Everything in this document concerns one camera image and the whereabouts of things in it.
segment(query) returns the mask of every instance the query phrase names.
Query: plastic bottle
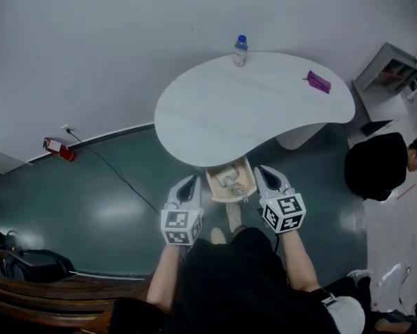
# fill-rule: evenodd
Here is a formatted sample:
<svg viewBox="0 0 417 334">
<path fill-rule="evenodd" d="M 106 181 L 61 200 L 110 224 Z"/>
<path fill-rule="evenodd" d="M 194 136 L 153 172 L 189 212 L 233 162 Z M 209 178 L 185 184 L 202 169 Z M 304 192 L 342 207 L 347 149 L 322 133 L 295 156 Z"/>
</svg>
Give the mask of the plastic bottle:
<svg viewBox="0 0 417 334">
<path fill-rule="evenodd" d="M 245 58 L 247 57 L 247 37 L 240 35 L 237 38 L 235 50 L 233 51 L 233 62 L 236 67 L 242 67 L 245 64 Z"/>
</svg>

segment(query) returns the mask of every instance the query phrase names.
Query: black shirt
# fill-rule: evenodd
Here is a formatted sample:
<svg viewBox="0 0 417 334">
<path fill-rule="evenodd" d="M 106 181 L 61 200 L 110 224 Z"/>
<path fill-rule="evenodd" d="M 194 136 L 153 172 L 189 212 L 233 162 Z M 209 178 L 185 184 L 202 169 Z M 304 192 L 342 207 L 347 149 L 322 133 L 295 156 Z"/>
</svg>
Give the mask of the black shirt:
<svg viewBox="0 0 417 334">
<path fill-rule="evenodd" d="M 385 200 L 406 180 L 408 152 L 398 132 L 357 143 L 347 154 L 345 178 L 363 198 Z"/>
<path fill-rule="evenodd" d="M 197 240 L 182 270 L 173 314 L 165 321 L 147 303 L 117 303 L 110 334 L 156 333 L 163 321 L 164 333 L 337 333 L 315 294 L 290 288 L 279 257 L 271 250 L 258 255 L 259 241 L 255 253 L 238 246 L 258 231 L 243 231 L 246 236 L 240 233 L 236 244 Z"/>
</svg>

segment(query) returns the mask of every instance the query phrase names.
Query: red fire extinguisher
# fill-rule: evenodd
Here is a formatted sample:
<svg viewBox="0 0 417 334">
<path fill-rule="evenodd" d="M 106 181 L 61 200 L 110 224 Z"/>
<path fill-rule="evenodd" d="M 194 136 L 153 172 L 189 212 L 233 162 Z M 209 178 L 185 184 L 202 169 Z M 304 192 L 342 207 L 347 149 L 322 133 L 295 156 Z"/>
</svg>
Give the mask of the red fire extinguisher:
<svg viewBox="0 0 417 334">
<path fill-rule="evenodd" d="M 75 158 L 77 157 L 75 152 L 69 150 L 62 143 L 59 143 L 58 141 L 55 141 L 54 139 L 50 137 L 46 137 L 44 139 L 42 146 L 44 149 L 46 149 L 50 153 L 55 154 L 56 156 L 62 159 L 65 159 L 66 161 L 69 161 L 69 162 L 75 161 Z"/>
</svg>

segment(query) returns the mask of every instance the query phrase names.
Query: black and white marker cube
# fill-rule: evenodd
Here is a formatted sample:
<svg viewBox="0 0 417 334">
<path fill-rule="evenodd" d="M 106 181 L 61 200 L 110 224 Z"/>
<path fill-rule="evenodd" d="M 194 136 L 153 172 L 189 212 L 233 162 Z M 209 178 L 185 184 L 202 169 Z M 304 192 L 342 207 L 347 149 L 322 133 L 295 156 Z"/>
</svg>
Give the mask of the black and white marker cube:
<svg viewBox="0 0 417 334">
<path fill-rule="evenodd" d="M 162 210 L 161 229 L 168 245 L 191 246 L 202 228 L 203 210 Z"/>
<path fill-rule="evenodd" d="M 306 207 L 300 193 L 264 200 L 262 217 L 275 233 L 301 227 Z"/>
</svg>

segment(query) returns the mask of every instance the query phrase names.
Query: floor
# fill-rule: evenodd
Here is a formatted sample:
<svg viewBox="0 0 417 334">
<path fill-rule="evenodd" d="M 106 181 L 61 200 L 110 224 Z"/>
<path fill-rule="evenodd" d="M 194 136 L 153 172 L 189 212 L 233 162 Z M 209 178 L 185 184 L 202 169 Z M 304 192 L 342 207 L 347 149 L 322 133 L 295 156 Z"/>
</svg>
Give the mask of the floor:
<svg viewBox="0 0 417 334">
<path fill-rule="evenodd" d="M 417 100 L 405 101 L 409 118 L 397 121 L 380 134 L 400 132 L 407 144 L 417 138 Z M 349 145 L 363 141 L 353 135 Z M 372 300 L 382 311 L 398 309 L 411 314 L 417 302 L 417 172 L 408 173 L 386 202 L 363 202 L 368 232 L 368 268 L 374 271 Z M 404 284 L 407 268 L 411 271 Z"/>
<path fill-rule="evenodd" d="M 200 172 L 172 158 L 153 129 L 92 148 L 158 209 L 175 183 Z M 327 125 L 298 150 L 271 140 L 248 155 L 252 167 L 278 169 L 302 194 L 307 215 L 300 233 L 323 285 L 367 263 L 363 203 L 343 177 L 348 149 L 342 128 Z M 203 180 L 201 237 L 208 239 L 215 226 L 230 237 L 225 206 L 211 201 Z M 243 224 L 264 230 L 258 195 L 241 207 Z M 93 273 L 149 274 L 164 247 L 158 215 L 86 149 L 77 150 L 72 164 L 52 157 L 0 176 L 0 231 L 9 230 L 22 246 L 56 251 L 77 270 Z"/>
</svg>

